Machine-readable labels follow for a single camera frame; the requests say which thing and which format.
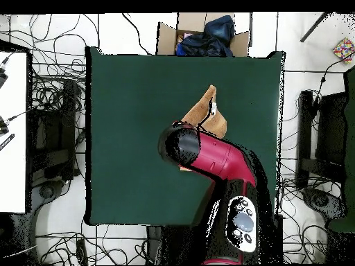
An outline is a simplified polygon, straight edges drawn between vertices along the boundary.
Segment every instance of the wire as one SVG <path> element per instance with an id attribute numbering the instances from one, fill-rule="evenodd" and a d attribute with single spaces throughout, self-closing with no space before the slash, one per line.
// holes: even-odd
<path id="1" fill-rule="evenodd" d="M 150 53 L 141 45 L 141 37 L 140 37 L 140 35 L 139 35 L 138 28 L 125 16 L 124 13 L 122 13 L 122 15 L 123 15 L 123 17 L 136 29 L 137 34 L 138 34 L 139 46 L 140 46 L 143 50 L 145 50 L 145 52 L 147 53 L 147 55 L 152 55 L 152 54 L 150 54 Z"/>

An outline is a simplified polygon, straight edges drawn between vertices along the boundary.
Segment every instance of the black pole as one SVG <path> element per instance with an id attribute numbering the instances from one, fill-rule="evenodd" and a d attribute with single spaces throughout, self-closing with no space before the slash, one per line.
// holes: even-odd
<path id="1" fill-rule="evenodd" d="M 322 20 L 329 14 L 329 12 L 324 12 L 320 17 L 317 19 L 317 21 L 312 25 L 312 27 L 308 30 L 308 32 L 303 36 L 301 39 L 301 42 L 303 43 L 306 41 L 307 37 L 315 30 L 315 28 L 322 22 Z"/>

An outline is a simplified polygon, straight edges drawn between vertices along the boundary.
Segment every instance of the colorful object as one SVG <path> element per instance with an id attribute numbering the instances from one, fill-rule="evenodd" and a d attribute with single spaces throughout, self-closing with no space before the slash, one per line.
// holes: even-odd
<path id="1" fill-rule="evenodd" d="M 337 45 L 336 48 L 333 49 L 335 55 L 339 58 L 346 58 L 348 55 L 352 54 L 355 51 L 354 44 L 347 37 Z M 350 63 L 352 61 L 353 55 L 349 58 L 345 59 L 345 63 Z"/>

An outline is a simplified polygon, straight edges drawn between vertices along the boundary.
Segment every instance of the blue cloth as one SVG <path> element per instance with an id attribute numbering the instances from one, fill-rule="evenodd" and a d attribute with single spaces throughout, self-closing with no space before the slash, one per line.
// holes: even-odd
<path id="1" fill-rule="evenodd" d="M 177 55 L 177 56 L 185 56 L 185 55 L 186 55 L 184 49 L 181 47 L 181 43 L 179 43 L 179 44 L 177 45 L 176 55 Z"/>

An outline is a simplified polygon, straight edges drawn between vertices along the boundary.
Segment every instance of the black border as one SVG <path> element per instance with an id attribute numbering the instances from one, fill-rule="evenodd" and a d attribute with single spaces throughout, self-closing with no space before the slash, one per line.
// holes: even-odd
<path id="1" fill-rule="evenodd" d="M 85 126 L 86 126 L 86 152 L 85 152 L 85 187 L 86 187 L 86 208 L 84 214 L 84 222 L 86 225 L 90 223 L 92 213 L 92 54 L 89 46 L 85 47 L 86 59 L 86 81 L 85 81 Z"/>
<path id="2" fill-rule="evenodd" d="M 26 71 L 27 71 L 27 81 L 26 81 L 26 111 L 32 108 L 32 84 L 33 84 L 33 55 L 29 48 L 16 45 L 7 41 L 0 40 L 0 51 L 2 52 L 25 52 L 26 53 Z M 31 124 L 29 123 L 29 115 L 26 115 L 26 177 L 25 177 L 25 213 L 31 211 L 32 206 L 32 149 L 35 147 L 33 145 L 33 133 L 29 131 Z"/>

